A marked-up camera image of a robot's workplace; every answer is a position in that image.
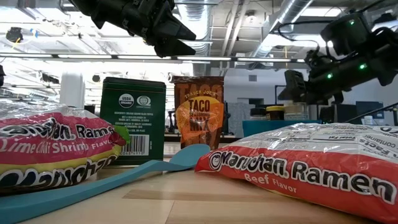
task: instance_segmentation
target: orange seasoning packet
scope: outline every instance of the orange seasoning packet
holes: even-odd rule
[[[224,77],[173,77],[181,148],[207,144],[218,149],[224,118]]]

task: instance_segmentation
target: blue container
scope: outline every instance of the blue container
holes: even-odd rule
[[[289,125],[297,123],[317,123],[320,124],[321,121],[317,120],[303,120],[303,121],[262,121],[262,120],[252,120],[243,121],[243,136],[248,137],[253,134],[263,133],[266,131],[272,131],[278,128],[283,128]]]

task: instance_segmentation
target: black robotic arm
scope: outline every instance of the black robotic arm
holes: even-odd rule
[[[179,39],[195,40],[196,35],[172,14],[173,0],[70,0],[97,28],[105,22],[142,37],[160,57],[194,55]]]
[[[333,42],[341,59],[323,55],[319,49],[307,53],[310,67],[308,80],[300,72],[285,72],[286,88],[280,100],[327,105],[334,97],[343,102],[343,91],[374,78],[381,86],[392,83],[398,73],[398,34],[387,27],[371,30],[363,12],[353,12],[329,23],[320,33],[327,43]]]

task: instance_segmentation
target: blue spatula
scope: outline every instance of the blue spatula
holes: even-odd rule
[[[122,174],[87,184],[0,197],[0,223],[21,222],[58,210],[122,184],[132,182],[148,172],[191,169],[196,165],[199,158],[208,152],[210,152],[210,148],[205,144],[191,145],[176,153],[170,162],[149,161]]]

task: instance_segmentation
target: desk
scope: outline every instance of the desk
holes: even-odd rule
[[[124,169],[104,169],[105,178]],[[157,173],[23,223],[372,223],[273,194],[245,180],[192,170]]]

